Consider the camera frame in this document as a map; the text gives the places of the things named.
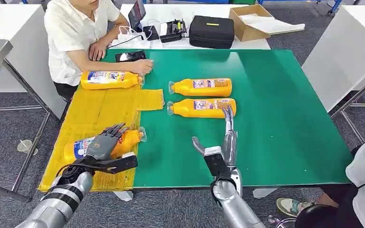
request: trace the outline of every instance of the floor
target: floor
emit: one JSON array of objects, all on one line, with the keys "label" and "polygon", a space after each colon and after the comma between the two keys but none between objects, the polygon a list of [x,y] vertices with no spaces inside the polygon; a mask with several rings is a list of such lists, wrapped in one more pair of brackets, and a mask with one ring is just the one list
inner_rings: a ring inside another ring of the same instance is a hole
[{"label": "floor", "polygon": [[[305,23],[306,30],[275,35],[268,39],[273,49],[291,49],[302,64],[331,21],[326,4],[312,2],[265,2],[264,7],[277,19],[288,23]],[[0,106],[33,104],[25,94],[0,94]],[[365,137],[365,109],[349,108],[348,114]],[[10,188],[20,170],[25,154],[16,151],[20,139],[32,139],[44,113],[18,111],[0,113],[0,186]],[[358,145],[343,117],[334,119],[347,146]],[[24,220],[38,204],[42,193],[36,190],[50,157],[60,123],[50,119],[39,144],[39,152],[32,160],[20,193],[33,196],[30,203],[20,203],[0,197],[0,228],[14,227]],[[266,222],[268,214],[283,217],[277,212],[278,197],[313,200],[321,193],[318,188],[278,189],[262,199],[252,197],[251,189],[244,189],[243,198],[256,214]],[[134,200],[120,201],[113,193],[90,193],[77,209],[67,228],[222,228],[225,227],[220,208],[208,190],[137,191]]]}]

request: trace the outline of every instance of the yellow plastic sheet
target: yellow plastic sheet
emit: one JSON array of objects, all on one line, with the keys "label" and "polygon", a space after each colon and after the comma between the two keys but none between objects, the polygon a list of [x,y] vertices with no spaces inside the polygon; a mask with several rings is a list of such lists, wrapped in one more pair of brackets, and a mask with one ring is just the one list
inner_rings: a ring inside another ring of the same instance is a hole
[{"label": "yellow plastic sheet", "polygon": [[[140,111],[162,109],[163,90],[142,90],[138,86],[128,89],[85,90],[79,86],[38,187],[47,191],[58,170],[66,165],[64,148],[68,143],[89,138],[105,128],[125,122],[131,129],[139,127]],[[132,151],[138,153],[138,145]],[[96,172],[91,191],[116,191],[131,189],[135,169],[118,174]]]}]

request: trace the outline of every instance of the orange bottle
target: orange bottle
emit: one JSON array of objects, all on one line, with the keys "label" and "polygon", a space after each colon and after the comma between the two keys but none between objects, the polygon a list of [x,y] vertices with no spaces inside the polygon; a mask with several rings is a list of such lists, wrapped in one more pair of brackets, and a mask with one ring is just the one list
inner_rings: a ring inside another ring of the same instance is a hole
[{"label": "orange bottle", "polygon": [[183,117],[224,118],[223,107],[231,106],[236,115],[236,101],[231,98],[185,99],[177,103],[167,103],[169,115],[178,114]]},{"label": "orange bottle", "polygon": [[[94,137],[78,140],[74,143],[68,143],[65,146],[64,159],[67,163],[72,163],[76,159],[83,158],[86,155],[86,150]],[[133,146],[139,142],[146,142],[146,130],[144,127],[139,127],[137,130],[128,130],[118,140],[117,145],[111,152],[111,158],[116,158],[124,153],[129,152]]]},{"label": "orange bottle", "polygon": [[230,96],[232,90],[230,78],[184,79],[169,82],[169,93],[184,96]]},{"label": "orange bottle", "polygon": [[82,73],[80,84],[87,90],[130,88],[143,85],[144,76],[123,71],[90,71]]}]

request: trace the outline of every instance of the silver robotic arm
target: silver robotic arm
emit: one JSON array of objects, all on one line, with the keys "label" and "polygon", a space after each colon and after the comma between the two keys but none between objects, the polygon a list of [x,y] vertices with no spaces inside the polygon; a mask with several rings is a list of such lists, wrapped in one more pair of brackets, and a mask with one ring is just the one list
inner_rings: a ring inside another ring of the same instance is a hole
[{"label": "silver robotic arm", "polygon": [[116,174],[137,166],[135,154],[111,160],[110,154],[121,135],[124,123],[105,129],[89,144],[86,156],[67,166],[29,217],[16,228],[62,228],[93,186],[96,171]]},{"label": "silver robotic arm", "polygon": [[229,228],[265,228],[251,207],[241,198],[242,182],[236,167],[237,132],[233,129],[231,107],[223,109],[226,132],[222,147],[204,148],[197,137],[192,138],[196,150],[204,157],[214,181],[211,192],[222,207]]}]

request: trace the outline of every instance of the black case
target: black case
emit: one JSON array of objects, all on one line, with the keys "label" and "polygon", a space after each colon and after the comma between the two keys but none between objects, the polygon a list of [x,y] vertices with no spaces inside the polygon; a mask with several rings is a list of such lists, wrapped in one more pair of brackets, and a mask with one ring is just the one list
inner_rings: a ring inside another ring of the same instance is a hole
[{"label": "black case", "polygon": [[189,35],[192,46],[229,49],[234,40],[233,20],[195,16],[190,25]]}]

